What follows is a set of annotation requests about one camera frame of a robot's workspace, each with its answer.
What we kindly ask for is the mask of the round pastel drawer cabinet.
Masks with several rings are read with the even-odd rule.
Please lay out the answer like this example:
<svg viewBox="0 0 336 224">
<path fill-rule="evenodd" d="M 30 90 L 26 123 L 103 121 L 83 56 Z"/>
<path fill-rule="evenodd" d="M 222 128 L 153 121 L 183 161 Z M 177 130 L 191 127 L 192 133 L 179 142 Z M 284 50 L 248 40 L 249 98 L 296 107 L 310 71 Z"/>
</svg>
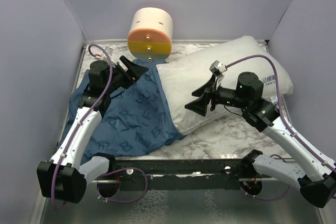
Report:
<svg viewBox="0 0 336 224">
<path fill-rule="evenodd" d="M 133 16 L 127 38 L 130 53 L 141 60 L 167 59 L 172 51 L 173 20 L 164 10 L 139 9 Z"/>
</svg>

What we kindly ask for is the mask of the blue patterned pillowcase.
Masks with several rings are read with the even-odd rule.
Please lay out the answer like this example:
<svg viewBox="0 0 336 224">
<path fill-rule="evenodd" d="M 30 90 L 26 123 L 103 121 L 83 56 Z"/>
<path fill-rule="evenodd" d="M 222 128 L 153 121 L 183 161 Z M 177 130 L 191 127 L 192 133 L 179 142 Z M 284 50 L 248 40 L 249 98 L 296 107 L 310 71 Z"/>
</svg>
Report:
<svg viewBox="0 0 336 224">
<path fill-rule="evenodd" d="M 184 136 L 177 130 L 158 74 L 159 61 L 135 60 L 148 71 L 131 87 L 111 94 L 112 101 L 90 138 L 81 163 L 96 153 L 115 157 L 148 155 Z"/>
</svg>

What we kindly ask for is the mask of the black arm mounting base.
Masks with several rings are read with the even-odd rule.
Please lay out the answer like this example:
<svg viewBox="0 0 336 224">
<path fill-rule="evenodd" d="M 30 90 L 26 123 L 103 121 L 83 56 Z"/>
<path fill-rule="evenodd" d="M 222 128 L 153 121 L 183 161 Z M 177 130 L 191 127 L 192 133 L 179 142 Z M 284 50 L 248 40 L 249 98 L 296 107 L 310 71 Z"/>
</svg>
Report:
<svg viewBox="0 0 336 224">
<path fill-rule="evenodd" d="M 244 180 L 260 180 L 242 159 L 130 159 L 106 155 L 107 172 L 121 190 L 239 190 Z"/>
</svg>

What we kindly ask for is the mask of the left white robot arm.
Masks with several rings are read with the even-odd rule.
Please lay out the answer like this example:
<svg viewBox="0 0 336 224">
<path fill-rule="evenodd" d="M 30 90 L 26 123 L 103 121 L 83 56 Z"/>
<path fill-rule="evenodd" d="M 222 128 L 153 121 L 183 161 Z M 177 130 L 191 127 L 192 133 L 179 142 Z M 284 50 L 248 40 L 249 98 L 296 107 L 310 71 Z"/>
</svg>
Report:
<svg viewBox="0 0 336 224">
<path fill-rule="evenodd" d="M 48 161 L 37 166 L 41 194 L 52 200 L 79 203 L 88 184 L 102 176 L 110 179 L 115 175 L 113 157 L 96 154 L 81 164 L 86 146 L 111 103 L 111 94 L 119 88 L 128 89 L 138 81 L 148 68 L 120 57 L 116 63 L 97 60 L 88 70 L 88 84 L 79 101 L 74 122 L 61 146 Z"/>
</svg>

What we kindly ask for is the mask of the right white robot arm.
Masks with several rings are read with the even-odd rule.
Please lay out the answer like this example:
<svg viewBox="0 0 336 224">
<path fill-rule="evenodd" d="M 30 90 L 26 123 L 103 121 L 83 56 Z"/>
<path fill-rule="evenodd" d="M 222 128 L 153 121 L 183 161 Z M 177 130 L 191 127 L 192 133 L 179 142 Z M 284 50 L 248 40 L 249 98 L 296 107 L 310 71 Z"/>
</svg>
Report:
<svg viewBox="0 0 336 224">
<path fill-rule="evenodd" d="M 299 190 L 312 205 L 323 208 L 335 195 L 335 161 L 298 133 L 275 105 L 262 98 L 264 85 L 256 74 L 241 73 L 236 89 L 218 86 L 217 80 L 212 75 L 193 91 L 192 96 L 197 99 L 185 108 L 201 116 L 217 105 L 241 109 L 250 126 L 278 143 L 296 161 L 291 165 L 253 150 L 242 160 L 242 173 L 246 177 L 261 174 L 280 180 Z"/>
</svg>

